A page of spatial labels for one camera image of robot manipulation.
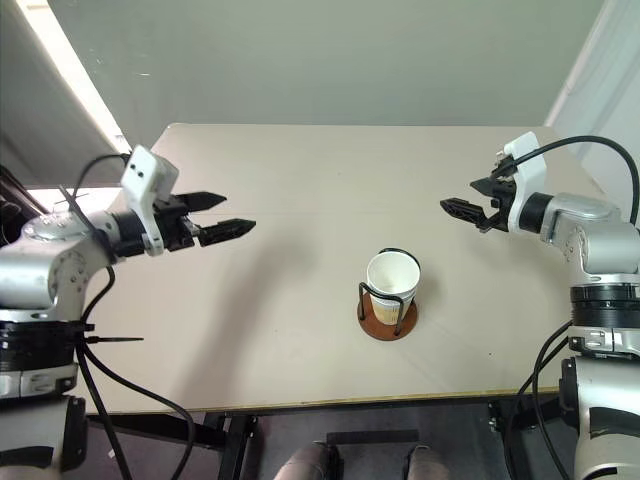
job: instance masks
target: wooden coaster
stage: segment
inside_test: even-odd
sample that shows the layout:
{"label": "wooden coaster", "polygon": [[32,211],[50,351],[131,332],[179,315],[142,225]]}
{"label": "wooden coaster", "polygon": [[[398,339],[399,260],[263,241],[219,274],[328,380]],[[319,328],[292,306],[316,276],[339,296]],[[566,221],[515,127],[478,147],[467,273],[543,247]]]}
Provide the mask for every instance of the wooden coaster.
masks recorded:
{"label": "wooden coaster", "polygon": [[402,329],[398,335],[395,335],[394,333],[396,330],[395,325],[385,325],[376,318],[373,313],[373,305],[371,305],[371,296],[368,293],[365,293],[362,296],[362,301],[364,302],[364,320],[358,319],[358,323],[369,336],[375,339],[384,341],[398,340],[399,338],[406,336],[411,330],[413,330],[413,327],[416,326],[416,322],[418,321],[418,307],[416,307],[416,304],[413,301],[411,302],[411,305],[409,305],[407,314],[404,316]]}

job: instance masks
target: table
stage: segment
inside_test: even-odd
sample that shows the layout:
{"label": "table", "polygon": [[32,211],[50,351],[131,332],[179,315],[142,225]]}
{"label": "table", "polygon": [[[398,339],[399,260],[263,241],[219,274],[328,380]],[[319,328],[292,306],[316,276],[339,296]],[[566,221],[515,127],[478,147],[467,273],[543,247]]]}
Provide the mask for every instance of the table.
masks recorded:
{"label": "table", "polygon": [[[541,144],[556,138],[543,127],[170,125],[153,150],[180,169],[174,192],[228,197],[195,221],[257,226],[231,242],[118,265],[91,321],[99,335],[145,341],[94,352],[192,410],[515,392],[569,318],[562,256],[533,234],[482,235],[438,202],[488,205],[469,182],[528,130]],[[566,149],[545,158],[549,192],[602,196]],[[358,325],[357,286],[369,259],[391,246],[422,265],[419,319],[407,337],[380,342]],[[92,281],[94,292],[105,278]],[[558,359],[541,385],[555,387],[559,375]],[[79,382],[73,393],[89,398]],[[96,382],[113,413],[166,411],[101,374]]]}

